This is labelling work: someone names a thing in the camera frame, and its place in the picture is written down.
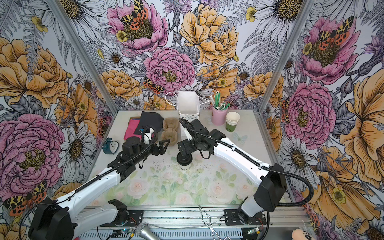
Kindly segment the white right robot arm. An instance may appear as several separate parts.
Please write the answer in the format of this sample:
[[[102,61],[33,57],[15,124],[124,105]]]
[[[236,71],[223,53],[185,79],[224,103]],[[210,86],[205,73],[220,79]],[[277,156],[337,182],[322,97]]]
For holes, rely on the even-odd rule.
[[[194,152],[207,151],[209,156],[214,155],[229,162],[257,185],[256,192],[246,197],[238,207],[238,219],[243,224],[248,225],[258,213],[271,213],[278,206],[299,207],[313,198],[314,188],[304,177],[284,171],[279,164],[269,165],[258,160],[219,130],[208,131],[198,119],[188,122],[180,118],[179,123],[187,135],[187,139],[178,143],[178,160],[182,164],[190,162]],[[299,202],[281,202],[288,189],[287,178],[304,183],[309,190],[308,196]]]

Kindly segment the white paper coffee cup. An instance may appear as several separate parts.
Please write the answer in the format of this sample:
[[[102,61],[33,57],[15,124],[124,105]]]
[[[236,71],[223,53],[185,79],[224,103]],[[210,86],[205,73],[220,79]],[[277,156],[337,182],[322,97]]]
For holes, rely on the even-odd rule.
[[[192,166],[192,164],[185,165],[185,166],[180,165],[180,168],[181,168],[183,171],[187,171],[187,170],[189,170],[189,169],[191,168],[191,166]]]

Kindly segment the brown pulp cup carrier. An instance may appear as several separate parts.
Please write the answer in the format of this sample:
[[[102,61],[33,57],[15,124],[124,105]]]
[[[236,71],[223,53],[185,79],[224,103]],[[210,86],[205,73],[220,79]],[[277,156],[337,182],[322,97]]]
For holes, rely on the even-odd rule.
[[[163,121],[163,132],[161,140],[170,140],[170,146],[178,142],[179,120],[177,118],[166,118]]]

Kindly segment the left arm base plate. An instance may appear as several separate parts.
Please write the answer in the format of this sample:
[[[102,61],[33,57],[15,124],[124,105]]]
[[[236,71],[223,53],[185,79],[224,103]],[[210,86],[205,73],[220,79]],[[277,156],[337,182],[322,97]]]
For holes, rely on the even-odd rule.
[[[143,210],[127,210],[125,213],[118,213],[117,217],[101,227],[136,227],[143,220]]]

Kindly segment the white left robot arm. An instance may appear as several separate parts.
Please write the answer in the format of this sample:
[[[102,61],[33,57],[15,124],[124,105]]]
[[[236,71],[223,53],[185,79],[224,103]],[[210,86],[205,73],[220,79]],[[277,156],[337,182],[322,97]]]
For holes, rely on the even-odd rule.
[[[74,240],[104,224],[122,226],[129,220],[127,206],[118,200],[84,211],[91,202],[128,178],[136,165],[148,156],[164,155],[170,140],[156,141],[148,130],[141,138],[130,137],[116,159],[100,174],[56,200],[46,199],[37,206],[28,237],[31,240]]]

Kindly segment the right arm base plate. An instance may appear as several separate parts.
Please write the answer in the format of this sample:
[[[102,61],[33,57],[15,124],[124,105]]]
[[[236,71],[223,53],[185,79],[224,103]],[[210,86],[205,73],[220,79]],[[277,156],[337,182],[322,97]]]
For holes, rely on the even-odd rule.
[[[242,221],[238,216],[238,209],[224,209],[224,220],[226,226],[265,226],[267,219],[263,213],[258,213],[254,217],[246,217]]]

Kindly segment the black coffee cup lid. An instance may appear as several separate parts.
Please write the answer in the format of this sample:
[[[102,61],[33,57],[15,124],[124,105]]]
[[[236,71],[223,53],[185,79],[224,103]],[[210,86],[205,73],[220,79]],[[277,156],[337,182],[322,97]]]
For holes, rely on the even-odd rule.
[[[177,162],[180,166],[186,167],[189,166],[193,161],[193,156],[192,154],[187,154],[183,156],[182,153],[178,153],[177,155]]]

